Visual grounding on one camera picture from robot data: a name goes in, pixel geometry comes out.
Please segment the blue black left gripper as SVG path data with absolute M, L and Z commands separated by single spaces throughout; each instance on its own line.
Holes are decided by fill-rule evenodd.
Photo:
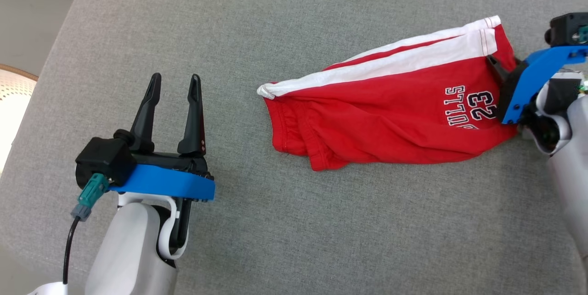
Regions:
M 212 201 L 215 196 L 214 177 L 208 171 L 204 111 L 200 77 L 193 74 L 187 100 L 189 104 L 183 139 L 178 143 L 178 154 L 153 153 L 153 122 L 160 99 L 161 75 L 154 73 L 145 96 L 135 115 L 131 146 L 137 161 L 134 173 L 122 186 L 111 186 L 119 194 L 136 193 L 170 197 L 172 211 L 162 222 L 159 250 L 184 250 L 188 240 L 189 220 L 193 201 Z

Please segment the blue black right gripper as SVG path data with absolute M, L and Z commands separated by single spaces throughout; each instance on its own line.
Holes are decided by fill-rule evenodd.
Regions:
M 581 64 L 588 58 L 588 46 L 553 46 L 530 54 L 527 59 L 514 57 L 516 67 L 508 71 L 493 55 L 486 57 L 494 81 L 500 86 L 498 120 L 516 124 L 525 105 L 542 86 L 565 65 Z

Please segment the red shorts with white stripe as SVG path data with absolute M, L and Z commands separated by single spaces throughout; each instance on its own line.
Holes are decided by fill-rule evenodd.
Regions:
M 406 38 L 299 79 L 257 89 L 275 150 L 314 171 L 350 164 L 430 165 L 472 159 L 510 140 L 498 119 L 498 82 L 513 48 L 499 16 Z

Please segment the white perforated laundry basket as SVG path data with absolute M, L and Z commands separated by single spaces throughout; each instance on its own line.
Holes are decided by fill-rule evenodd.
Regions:
M 27 71 L 0 64 L 0 176 L 38 79 Z

